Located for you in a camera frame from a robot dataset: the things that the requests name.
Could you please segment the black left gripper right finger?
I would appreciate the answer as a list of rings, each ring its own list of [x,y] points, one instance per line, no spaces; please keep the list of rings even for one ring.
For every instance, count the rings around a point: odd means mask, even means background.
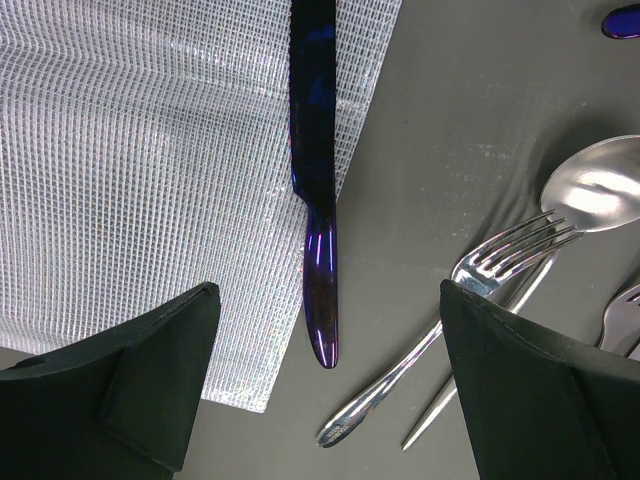
[[[446,347],[482,479],[636,479],[639,364],[477,298]]]

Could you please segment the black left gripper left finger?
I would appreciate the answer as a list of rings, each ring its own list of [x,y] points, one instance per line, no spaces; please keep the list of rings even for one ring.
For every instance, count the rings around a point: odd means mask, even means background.
[[[1,372],[4,479],[171,479],[183,468],[220,319],[202,283]]]

